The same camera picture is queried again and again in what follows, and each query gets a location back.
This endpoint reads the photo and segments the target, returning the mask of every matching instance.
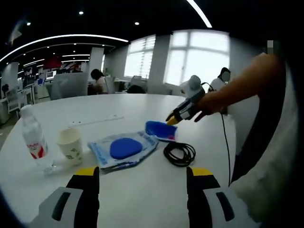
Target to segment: black ceiling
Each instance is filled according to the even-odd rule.
[[[276,21],[268,16],[275,8],[273,1],[195,0],[206,14],[214,30],[230,32],[256,44],[273,38]],[[7,12],[2,13],[0,58],[31,41],[65,34],[95,34],[129,41],[151,35],[168,34],[180,29],[207,29],[204,22],[186,0],[74,0],[74,1],[9,1]],[[10,41],[13,31],[22,35]],[[126,45],[121,41],[102,38],[58,38],[23,48],[0,63],[19,61],[22,64],[46,58],[53,52],[60,55],[89,54],[90,45],[104,44],[105,52]]]

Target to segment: paper cup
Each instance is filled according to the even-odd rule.
[[[83,159],[81,134],[77,128],[62,130],[57,138],[60,150],[74,165],[79,165]]]

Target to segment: curved light strip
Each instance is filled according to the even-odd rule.
[[[28,65],[31,65],[31,64],[33,64],[33,63],[40,62],[40,61],[43,61],[43,60],[44,60],[44,58],[43,58],[43,59],[40,59],[40,60],[37,60],[37,61],[34,61],[34,62],[31,62],[31,63],[24,64],[23,66],[26,67],[26,66],[28,66]]]
[[[6,57],[10,56],[11,54],[13,54],[14,52],[25,48],[31,44],[36,44],[38,42],[41,41],[45,41],[45,40],[49,40],[49,39],[56,39],[56,38],[64,38],[64,37],[96,37],[96,38],[106,38],[106,39],[114,39],[114,40],[118,40],[118,41],[122,41],[122,42],[129,42],[126,39],[120,39],[120,38],[115,38],[115,37],[108,37],[108,36],[101,36],[101,35],[91,35],[91,34],[69,34],[69,35],[60,35],[60,36],[54,36],[54,37],[47,37],[47,38],[43,38],[43,39],[38,39],[35,41],[32,41],[30,43],[27,43],[25,45],[22,45],[21,47],[16,48],[15,50],[9,52],[7,55],[5,55],[2,59],[0,59],[0,62],[2,62],[2,60],[4,60]]]
[[[67,63],[67,62],[79,62],[79,61],[90,61],[89,59],[75,59],[75,60],[67,60],[67,61],[61,61],[62,63]]]
[[[206,15],[203,13],[203,11],[200,9],[200,7],[196,4],[194,0],[187,0],[187,2],[192,6],[192,8],[198,13],[200,18],[204,21],[206,26],[208,28],[212,28],[209,20],[207,19]]]
[[[67,55],[62,57],[70,57],[70,56],[90,56],[90,54]]]

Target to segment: blue sponge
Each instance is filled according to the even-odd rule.
[[[131,138],[117,139],[111,143],[110,155],[115,159],[125,159],[143,150],[143,145]]]

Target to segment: bottle cap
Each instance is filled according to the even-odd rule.
[[[26,106],[23,106],[20,110],[20,113],[21,113],[21,117],[22,118],[25,118],[25,117],[28,117],[28,116],[31,116],[33,115],[33,112],[32,112],[32,105],[28,104]]]

